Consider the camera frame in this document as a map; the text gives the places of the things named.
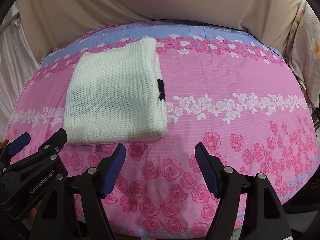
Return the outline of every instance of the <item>blue gripper pad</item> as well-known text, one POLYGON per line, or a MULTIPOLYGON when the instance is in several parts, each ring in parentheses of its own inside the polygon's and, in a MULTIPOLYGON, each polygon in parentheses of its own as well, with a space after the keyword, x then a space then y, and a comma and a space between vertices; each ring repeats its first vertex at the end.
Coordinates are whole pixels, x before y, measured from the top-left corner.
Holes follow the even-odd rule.
POLYGON ((224 168, 222 162, 219 158, 209 155, 202 143, 196 145, 195 156, 209 192, 219 198, 220 174, 224 168))
POLYGON ((8 145, 8 155, 13 157, 18 154, 24 147, 26 147, 31 141, 30 135, 25 132, 12 143, 8 145))
MULTIPOLYGON (((109 193, 112 192, 119 173, 121 171, 122 165, 125 160, 125 147, 123 144, 118 144, 116 150, 113 152, 111 157, 104 158, 108 163, 104 163, 108 166, 105 175, 103 177, 102 190, 101 194, 106 197, 109 193)), ((104 159, 98 165, 98 168, 103 165, 104 159)))

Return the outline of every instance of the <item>beige fabric backdrop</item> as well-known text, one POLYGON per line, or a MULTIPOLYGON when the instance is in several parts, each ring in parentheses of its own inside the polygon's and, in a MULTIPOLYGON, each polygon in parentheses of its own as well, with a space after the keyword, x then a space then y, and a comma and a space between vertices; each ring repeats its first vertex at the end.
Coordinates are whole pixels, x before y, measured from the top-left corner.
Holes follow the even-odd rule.
POLYGON ((87 31, 149 19, 192 20, 248 30, 284 52, 299 0, 18 0, 30 47, 41 61, 87 31))

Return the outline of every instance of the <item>bed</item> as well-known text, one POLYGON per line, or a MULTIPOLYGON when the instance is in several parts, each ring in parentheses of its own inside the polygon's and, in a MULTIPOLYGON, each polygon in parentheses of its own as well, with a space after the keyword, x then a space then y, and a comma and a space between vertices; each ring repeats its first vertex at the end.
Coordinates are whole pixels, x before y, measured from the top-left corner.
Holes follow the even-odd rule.
MULTIPOLYGON (((317 139, 303 93, 281 54, 252 35, 212 25, 152 21, 105 27, 49 54, 25 86, 6 137, 24 132, 31 143, 16 162, 63 128, 72 73, 86 53, 157 40, 165 84, 168 133, 156 141, 124 143, 124 166, 103 200, 113 230, 156 239, 203 237, 217 200, 208 192, 194 147, 241 174, 265 173, 281 203, 319 166, 317 139)), ((69 176, 110 156, 115 144, 68 146, 59 153, 69 176)), ((81 200, 77 216, 84 221, 81 200)), ((242 225, 245 195, 235 227, 242 225)))

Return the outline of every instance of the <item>white knit garment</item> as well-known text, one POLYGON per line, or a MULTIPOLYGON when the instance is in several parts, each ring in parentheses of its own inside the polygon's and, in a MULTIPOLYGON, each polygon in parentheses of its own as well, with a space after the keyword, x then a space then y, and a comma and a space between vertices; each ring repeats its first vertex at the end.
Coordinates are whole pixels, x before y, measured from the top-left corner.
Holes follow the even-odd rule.
POLYGON ((167 132, 156 40, 144 37, 121 48, 85 53, 70 85, 64 117, 69 144, 158 139, 167 132))

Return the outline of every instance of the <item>beige curtain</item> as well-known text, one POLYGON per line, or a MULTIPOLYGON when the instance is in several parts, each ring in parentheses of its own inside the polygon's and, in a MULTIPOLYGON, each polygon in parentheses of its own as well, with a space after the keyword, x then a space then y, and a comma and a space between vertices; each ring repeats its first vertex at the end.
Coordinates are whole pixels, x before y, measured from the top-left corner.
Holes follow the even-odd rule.
POLYGON ((0 32, 0 141, 15 104, 37 67, 18 17, 0 32))
POLYGON ((87 31, 148 19, 192 20, 248 30, 284 52, 299 0, 19 0, 33 54, 40 62, 87 31))

